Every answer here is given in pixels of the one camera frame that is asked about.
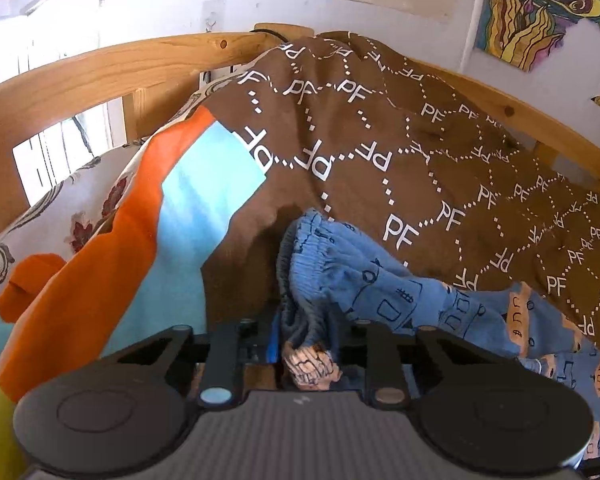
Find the yellow wheat in painting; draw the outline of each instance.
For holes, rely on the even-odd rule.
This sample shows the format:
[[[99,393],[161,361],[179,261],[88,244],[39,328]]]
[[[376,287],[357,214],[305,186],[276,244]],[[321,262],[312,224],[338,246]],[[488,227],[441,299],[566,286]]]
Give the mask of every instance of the yellow wheat in painting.
[[[546,6],[537,8],[533,0],[490,0],[490,4],[487,51],[525,72],[531,70],[539,52],[562,37],[554,34],[554,17]]]

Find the bed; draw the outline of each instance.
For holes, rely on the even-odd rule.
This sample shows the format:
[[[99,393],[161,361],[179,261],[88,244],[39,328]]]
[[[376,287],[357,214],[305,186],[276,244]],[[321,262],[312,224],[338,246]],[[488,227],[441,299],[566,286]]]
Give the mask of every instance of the bed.
[[[36,384],[183,313],[204,332],[275,302],[280,240],[310,207],[419,276],[472,291],[528,283],[574,341],[600,349],[599,148],[371,38],[256,29],[111,46],[0,85],[0,423]],[[199,73],[237,65],[192,92]],[[119,96],[128,144],[29,208],[13,147]],[[503,125],[536,139],[533,152]],[[550,169],[559,153],[591,189]],[[22,464],[2,438],[0,478],[12,478]]]

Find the gray ribbed surface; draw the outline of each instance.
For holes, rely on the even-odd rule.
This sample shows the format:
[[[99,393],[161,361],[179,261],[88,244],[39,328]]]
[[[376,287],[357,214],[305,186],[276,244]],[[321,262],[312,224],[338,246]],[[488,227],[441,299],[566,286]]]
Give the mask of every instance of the gray ribbed surface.
[[[252,392],[200,418],[168,459],[128,480],[486,480],[446,462],[406,416],[365,406],[353,392]],[[581,478],[572,470],[546,480]],[[33,472],[29,480],[52,480]]]

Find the crumpled cloth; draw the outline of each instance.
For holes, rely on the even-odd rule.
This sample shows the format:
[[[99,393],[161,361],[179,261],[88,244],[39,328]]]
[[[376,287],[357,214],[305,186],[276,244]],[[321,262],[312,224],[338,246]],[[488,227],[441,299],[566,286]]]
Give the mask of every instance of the crumpled cloth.
[[[401,334],[433,325],[578,392],[595,418],[585,458],[600,456],[600,352],[526,283],[475,292],[414,276],[355,226],[328,221],[314,209],[287,229],[276,272],[282,359],[301,390],[363,383],[338,366],[336,327],[343,315],[380,321]]]

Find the blue cloth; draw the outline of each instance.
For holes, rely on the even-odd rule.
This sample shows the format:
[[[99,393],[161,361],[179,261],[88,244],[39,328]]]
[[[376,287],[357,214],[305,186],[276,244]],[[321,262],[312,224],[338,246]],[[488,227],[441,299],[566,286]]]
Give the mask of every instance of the blue cloth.
[[[524,283],[471,292],[414,276],[355,226],[329,222],[316,210],[289,226],[277,274],[280,332],[293,348],[322,344],[333,353],[337,311],[383,322],[394,333],[437,326],[578,392],[594,413],[591,445],[600,455],[600,352]],[[344,373],[342,380],[361,384],[360,375]]]

